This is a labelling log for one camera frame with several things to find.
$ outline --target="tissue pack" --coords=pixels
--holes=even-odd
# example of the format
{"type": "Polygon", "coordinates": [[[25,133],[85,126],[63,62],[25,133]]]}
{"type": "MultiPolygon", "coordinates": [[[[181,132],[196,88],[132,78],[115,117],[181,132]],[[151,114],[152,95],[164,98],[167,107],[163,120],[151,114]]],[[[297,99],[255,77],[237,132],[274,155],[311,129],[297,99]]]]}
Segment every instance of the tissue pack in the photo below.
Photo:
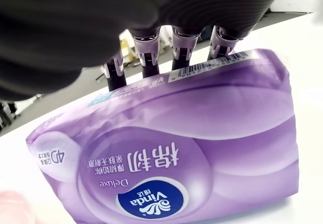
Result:
{"type": "Polygon", "coordinates": [[[298,191],[289,73],[267,49],[101,94],[26,141],[79,224],[186,223],[298,191]]]}

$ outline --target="floor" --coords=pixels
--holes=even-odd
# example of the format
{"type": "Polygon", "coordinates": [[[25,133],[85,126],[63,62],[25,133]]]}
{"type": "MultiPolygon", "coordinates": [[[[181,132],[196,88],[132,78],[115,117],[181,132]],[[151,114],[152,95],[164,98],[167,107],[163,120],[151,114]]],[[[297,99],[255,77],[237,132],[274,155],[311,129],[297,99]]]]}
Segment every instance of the floor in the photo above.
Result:
{"type": "MultiPolygon", "coordinates": [[[[296,13],[270,13],[265,15],[255,26],[254,30],[269,26],[281,21],[293,19],[303,14],[296,13]]],[[[196,50],[209,45],[209,41],[197,44],[196,50]]],[[[166,48],[165,53],[159,56],[159,63],[165,63],[172,59],[171,48],[166,48]]],[[[126,67],[126,77],[140,73],[141,67],[126,67]]],[[[60,106],[63,106],[73,100],[76,100],[84,95],[92,93],[96,90],[107,86],[106,80],[103,78],[100,82],[95,79],[101,74],[100,67],[84,69],[81,76],[69,87],[62,89],[56,93],[46,95],[44,98],[38,99],[34,104],[26,108],[19,118],[17,118],[11,126],[4,128],[0,132],[0,136],[4,135],[60,106]]]]}

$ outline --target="black robotic palm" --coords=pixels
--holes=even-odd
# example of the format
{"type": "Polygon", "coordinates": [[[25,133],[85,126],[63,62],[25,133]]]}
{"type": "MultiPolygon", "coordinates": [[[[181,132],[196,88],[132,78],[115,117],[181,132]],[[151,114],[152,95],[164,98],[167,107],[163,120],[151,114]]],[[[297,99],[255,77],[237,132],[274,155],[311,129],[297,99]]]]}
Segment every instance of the black robotic palm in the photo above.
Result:
{"type": "MultiPolygon", "coordinates": [[[[144,77],[158,73],[161,25],[173,26],[173,69],[188,65],[207,25],[215,25],[208,58],[226,55],[272,1],[0,0],[0,98],[54,92],[71,84],[83,67],[103,62],[109,63],[106,69],[113,72],[107,75],[115,82],[112,76],[124,77],[113,55],[125,29],[134,37],[144,77]]],[[[111,89],[125,84],[118,82],[111,89]]]]}

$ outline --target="plastic packaging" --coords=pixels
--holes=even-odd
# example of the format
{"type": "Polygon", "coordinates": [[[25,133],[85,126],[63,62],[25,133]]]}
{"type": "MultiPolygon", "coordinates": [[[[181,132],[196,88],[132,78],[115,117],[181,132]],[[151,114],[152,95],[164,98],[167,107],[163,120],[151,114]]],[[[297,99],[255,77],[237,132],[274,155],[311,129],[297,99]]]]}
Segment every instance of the plastic packaging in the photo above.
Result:
{"type": "Polygon", "coordinates": [[[77,223],[185,223],[298,191],[289,73],[266,49],[100,95],[27,145],[77,223]]]}

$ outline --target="blurry object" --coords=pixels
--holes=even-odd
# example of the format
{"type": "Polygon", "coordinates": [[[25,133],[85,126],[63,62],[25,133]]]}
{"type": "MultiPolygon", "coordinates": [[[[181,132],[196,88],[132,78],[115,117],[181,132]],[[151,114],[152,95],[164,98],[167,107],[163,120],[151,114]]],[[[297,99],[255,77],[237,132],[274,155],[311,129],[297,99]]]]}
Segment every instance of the blurry object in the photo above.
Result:
{"type": "Polygon", "coordinates": [[[130,63],[130,62],[132,62],[137,57],[137,54],[129,46],[128,40],[122,39],[120,41],[120,44],[121,44],[121,51],[122,51],[122,57],[123,57],[124,63],[130,63]]]}
{"type": "Polygon", "coordinates": [[[11,116],[14,119],[16,119],[17,117],[20,116],[20,114],[16,114],[17,109],[18,109],[16,103],[14,103],[14,102],[8,103],[8,106],[9,106],[9,109],[10,109],[10,112],[11,112],[11,116]]]}
{"type": "Polygon", "coordinates": [[[0,223],[40,224],[28,201],[14,191],[0,192],[0,223]]]}
{"type": "Polygon", "coordinates": [[[10,108],[6,102],[0,102],[0,118],[2,120],[3,127],[10,126],[14,121],[10,108]]]}

